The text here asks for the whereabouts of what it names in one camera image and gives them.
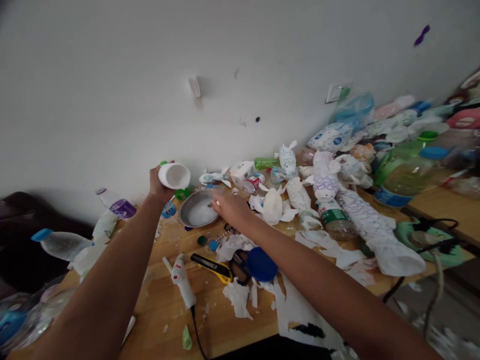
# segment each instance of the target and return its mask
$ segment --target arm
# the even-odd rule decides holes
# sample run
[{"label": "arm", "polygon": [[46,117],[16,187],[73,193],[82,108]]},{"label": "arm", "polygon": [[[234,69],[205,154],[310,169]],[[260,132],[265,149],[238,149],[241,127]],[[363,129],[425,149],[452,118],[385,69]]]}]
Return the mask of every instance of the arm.
[{"label": "arm", "polygon": [[265,250],[360,359],[441,359],[372,293],[321,255],[255,216],[240,196],[216,193],[215,199],[220,204],[212,202],[215,211]]},{"label": "arm", "polygon": [[116,359],[139,296],[165,204],[175,190],[150,170],[150,193],[106,247],[40,341],[34,360]]}]

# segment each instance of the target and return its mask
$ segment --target purple sticker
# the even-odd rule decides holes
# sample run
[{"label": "purple sticker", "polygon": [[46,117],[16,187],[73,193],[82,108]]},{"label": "purple sticker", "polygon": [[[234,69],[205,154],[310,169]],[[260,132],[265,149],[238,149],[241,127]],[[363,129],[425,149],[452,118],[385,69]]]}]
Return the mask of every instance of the purple sticker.
[{"label": "purple sticker", "polygon": [[424,41],[424,36],[426,33],[430,31],[430,25],[427,25],[423,28],[423,31],[421,32],[421,35],[415,40],[415,43],[413,44],[414,47],[420,45],[422,41]]}]

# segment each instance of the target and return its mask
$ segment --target scissors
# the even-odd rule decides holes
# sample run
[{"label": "scissors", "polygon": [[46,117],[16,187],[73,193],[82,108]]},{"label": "scissors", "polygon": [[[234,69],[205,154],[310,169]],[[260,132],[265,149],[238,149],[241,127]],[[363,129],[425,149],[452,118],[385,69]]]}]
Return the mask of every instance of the scissors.
[{"label": "scissors", "polygon": [[228,262],[232,277],[238,278],[237,282],[240,285],[246,285],[252,278],[246,262],[248,254],[247,251],[238,249],[233,253],[233,257]]}]

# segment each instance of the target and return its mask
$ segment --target bottle cap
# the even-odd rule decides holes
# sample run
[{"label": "bottle cap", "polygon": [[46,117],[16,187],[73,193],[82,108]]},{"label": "bottle cap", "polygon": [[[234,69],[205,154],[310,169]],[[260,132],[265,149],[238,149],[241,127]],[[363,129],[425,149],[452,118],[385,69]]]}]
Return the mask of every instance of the bottle cap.
[{"label": "bottle cap", "polygon": [[207,243],[207,238],[202,235],[196,240],[196,243],[200,246],[204,246]]},{"label": "bottle cap", "polygon": [[246,257],[250,274],[258,281],[268,283],[279,272],[279,267],[261,247],[254,247]]},{"label": "bottle cap", "polygon": [[219,247],[219,243],[217,240],[210,241],[210,243],[208,244],[208,247],[210,248],[210,250],[216,251]]},{"label": "bottle cap", "polygon": [[420,134],[419,137],[417,137],[417,140],[432,141],[432,140],[435,140],[438,135],[439,133],[436,131],[424,131]]},{"label": "bottle cap", "polygon": [[441,147],[426,147],[418,155],[430,160],[440,160],[447,156],[449,152]]},{"label": "bottle cap", "polygon": [[53,233],[52,230],[50,229],[43,229],[43,230],[40,230],[39,232],[37,232],[36,234],[34,234],[31,239],[35,242],[41,242],[42,240],[48,238],[50,236],[50,234]]}]

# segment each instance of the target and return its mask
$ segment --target hand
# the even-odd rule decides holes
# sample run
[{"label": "hand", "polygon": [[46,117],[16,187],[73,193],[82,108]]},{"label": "hand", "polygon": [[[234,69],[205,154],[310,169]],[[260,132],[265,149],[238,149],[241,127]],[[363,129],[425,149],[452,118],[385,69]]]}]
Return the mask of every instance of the hand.
[{"label": "hand", "polygon": [[223,219],[225,219],[235,229],[242,232],[242,228],[255,218],[254,213],[250,210],[247,201],[240,195],[229,193],[223,195],[218,191],[213,192],[215,200],[212,201],[211,207]]},{"label": "hand", "polygon": [[160,165],[150,170],[150,194],[158,197],[164,204],[166,204],[174,195],[175,190],[164,186],[159,179]]}]

